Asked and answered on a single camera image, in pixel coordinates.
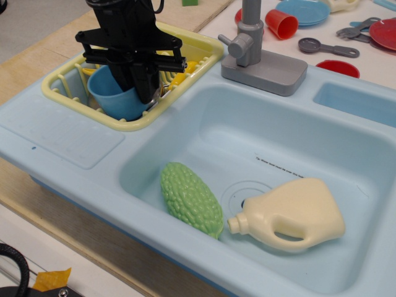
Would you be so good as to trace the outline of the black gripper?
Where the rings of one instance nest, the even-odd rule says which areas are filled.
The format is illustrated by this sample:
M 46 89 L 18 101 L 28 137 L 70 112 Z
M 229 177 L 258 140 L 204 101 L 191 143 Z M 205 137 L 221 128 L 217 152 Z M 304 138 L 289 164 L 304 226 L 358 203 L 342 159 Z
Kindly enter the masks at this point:
M 108 64 L 111 75 L 122 91 L 135 87 L 140 101 L 148 104 L 161 93 L 159 71 L 184 72 L 186 58 L 181 55 L 181 39 L 161 31 L 151 1 L 87 1 L 99 28 L 80 31 L 75 36 L 84 48 L 84 57 L 93 64 Z M 114 55 L 116 64 L 111 62 Z M 127 63 L 148 63 L 134 66 Z

